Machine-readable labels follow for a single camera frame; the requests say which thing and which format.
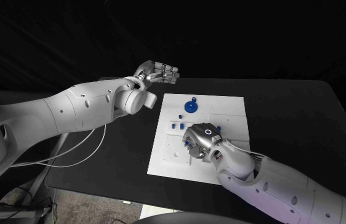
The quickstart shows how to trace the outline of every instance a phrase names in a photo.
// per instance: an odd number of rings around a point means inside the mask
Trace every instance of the small blue piece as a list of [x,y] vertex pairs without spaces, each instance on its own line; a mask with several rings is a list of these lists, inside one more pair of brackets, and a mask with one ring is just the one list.
[[192,101],[185,103],[185,110],[188,113],[194,113],[198,110],[200,106],[197,103],[197,97],[192,98]]

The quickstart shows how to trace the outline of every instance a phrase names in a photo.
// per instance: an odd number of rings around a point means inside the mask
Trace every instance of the blue knob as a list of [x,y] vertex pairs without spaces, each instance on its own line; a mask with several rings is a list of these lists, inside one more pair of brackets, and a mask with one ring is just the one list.
[[185,103],[185,110],[188,113],[194,113],[198,108],[197,97],[194,97],[192,100]]

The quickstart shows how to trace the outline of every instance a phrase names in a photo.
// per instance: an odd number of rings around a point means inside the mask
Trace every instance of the black backdrop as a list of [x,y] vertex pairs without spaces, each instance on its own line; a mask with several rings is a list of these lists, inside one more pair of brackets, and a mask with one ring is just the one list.
[[324,80],[346,105],[346,0],[0,0],[0,88],[130,76]]

